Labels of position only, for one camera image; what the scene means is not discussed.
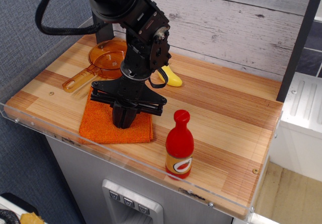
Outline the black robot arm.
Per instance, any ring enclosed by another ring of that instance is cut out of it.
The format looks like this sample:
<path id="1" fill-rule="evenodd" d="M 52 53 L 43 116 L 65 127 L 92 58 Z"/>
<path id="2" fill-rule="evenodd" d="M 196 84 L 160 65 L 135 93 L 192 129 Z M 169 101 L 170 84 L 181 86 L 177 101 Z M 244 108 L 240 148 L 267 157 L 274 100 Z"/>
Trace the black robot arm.
<path id="1" fill-rule="evenodd" d="M 93 82 L 91 100 L 112 107 L 113 124 L 118 128 L 129 128 L 141 112 L 160 116 L 167 100 L 145 82 L 155 71 L 168 82 L 162 67 L 171 58 L 169 20 L 152 0 L 90 0 L 90 6 L 102 21 L 124 28 L 127 43 L 122 76 Z"/>

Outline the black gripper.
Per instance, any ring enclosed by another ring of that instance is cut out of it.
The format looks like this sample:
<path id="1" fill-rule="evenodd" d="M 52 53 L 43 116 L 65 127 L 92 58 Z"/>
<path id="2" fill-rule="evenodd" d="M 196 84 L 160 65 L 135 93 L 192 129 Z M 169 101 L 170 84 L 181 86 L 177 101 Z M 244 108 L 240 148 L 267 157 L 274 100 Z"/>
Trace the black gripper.
<path id="1" fill-rule="evenodd" d="M 113 107 L 113 124 L 117 128 L 129 128 L 137 110 L 139 113 L 160 116 L 167 103 L 165 97 L 152 91 L 145 82 L 134 81 L 125 76 L 111 81 L 94 81 L 91 86 L 91 100 Z"/>

